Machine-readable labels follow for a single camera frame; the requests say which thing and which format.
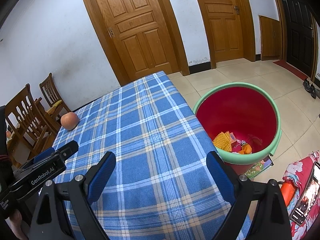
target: yellow sponge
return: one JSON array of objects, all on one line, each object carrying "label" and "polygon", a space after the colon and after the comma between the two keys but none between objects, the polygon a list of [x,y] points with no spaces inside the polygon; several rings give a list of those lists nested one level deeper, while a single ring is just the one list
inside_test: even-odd
[{"label": "yellow sponge", "polygon": [[229,131],[223,133],[219,133],[215,139],[213,140],[213,144],[215,147],[220,148],[221,150],[231,152],[232,147],[231,147],[231,140],[230,140],[230,134]]}]

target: colorful book cover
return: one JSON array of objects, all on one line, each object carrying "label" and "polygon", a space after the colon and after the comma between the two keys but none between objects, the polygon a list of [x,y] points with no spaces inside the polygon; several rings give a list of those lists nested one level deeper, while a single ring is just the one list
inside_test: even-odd
[{"label": "colorful book cover", "polygon": [[268,155],[265,157],[262,161],[258,162],[256,165],[254,165],[250,170],[248,170],[245,175],[249,179],[253,179],[255,176],[258,176],[260,173],[264,172],[268,168],[273,166],[273,162],[270,159],[270,156]]}]

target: bucket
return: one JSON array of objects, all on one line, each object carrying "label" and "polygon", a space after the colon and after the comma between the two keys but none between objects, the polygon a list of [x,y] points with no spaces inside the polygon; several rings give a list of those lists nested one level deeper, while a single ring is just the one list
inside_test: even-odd
[{"label": "bucket", "polygon": [[193,112],[209,137],[233,132],[246,141],[252,154],[235,154],[217,148],[225,163],[240,175],[268,155],[273,156],[281,138],[281,121],[273,99],[261,88],[242,82],[221,85],[207,92]]}]

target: screw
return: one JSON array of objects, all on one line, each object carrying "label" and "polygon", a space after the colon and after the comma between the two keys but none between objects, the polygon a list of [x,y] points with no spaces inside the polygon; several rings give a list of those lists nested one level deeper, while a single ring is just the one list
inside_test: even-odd
[{"label": "screw", "polygon": [[47,181],[45,182],[45,185],[46,185],[47,187],[51,186],[51,184],[52,184],[52,180],[51,180],[51,179],[50,179],[50,180],[47,180]]},{"label": "screw", "polygon": [[75,176],[76,181],[81,181],[83,179],[83,175],[77,175]]},{"label": "screw", "polygon": [[240,175],[240,176],[239,176],[239,179],[240,179],[241,181],[246,181],[246,180],[248,179],[248,177],[247,177],[246,175]]},{"label": "screw", "polygon": [[269,182],[270,182],[270,184],[271,184],[272,186],[278,185],[278,182],[277,182],[275,179],[271,179],[271,180],[269,180]]}]

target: phone screen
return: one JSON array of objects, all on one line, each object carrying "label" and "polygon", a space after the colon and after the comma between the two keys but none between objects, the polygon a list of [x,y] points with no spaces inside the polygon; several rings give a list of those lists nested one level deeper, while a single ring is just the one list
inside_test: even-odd
[{"label": "phone screen", "polygon": [[295,208],[291,212],[290,218],[297,224],[301,225],[308,216],[308,213],[313,206],[313,203],[318,196],[320,189],[320,165],[318,162],[314,164],[313,172],[310,176],[308,185],[300,197]]}]

